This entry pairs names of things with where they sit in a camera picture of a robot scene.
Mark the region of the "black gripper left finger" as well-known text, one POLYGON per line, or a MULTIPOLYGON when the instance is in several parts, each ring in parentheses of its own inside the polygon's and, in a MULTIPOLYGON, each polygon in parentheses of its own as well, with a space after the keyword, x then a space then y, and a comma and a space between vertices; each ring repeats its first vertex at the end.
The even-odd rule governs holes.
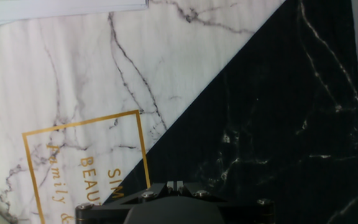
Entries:
POLYGON ((130 210, 136 205, 169 196, 175 190, 175 183, 152 184, 151 187, 140 192, 122 197, 112 202, 86 202, 75 208, 76 224, 123 224, 130 210))

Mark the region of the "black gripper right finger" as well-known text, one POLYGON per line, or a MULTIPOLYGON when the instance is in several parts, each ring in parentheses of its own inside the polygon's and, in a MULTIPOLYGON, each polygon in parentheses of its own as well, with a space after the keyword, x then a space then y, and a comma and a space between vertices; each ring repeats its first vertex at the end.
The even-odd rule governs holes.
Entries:
POLYGON ((175 182, 175 193, 193 199, 210 202, 217 206, 225 223, 274 224, 275 202, 257 199, 256 202, 229 201, 206 190, 199 183, 175 182))

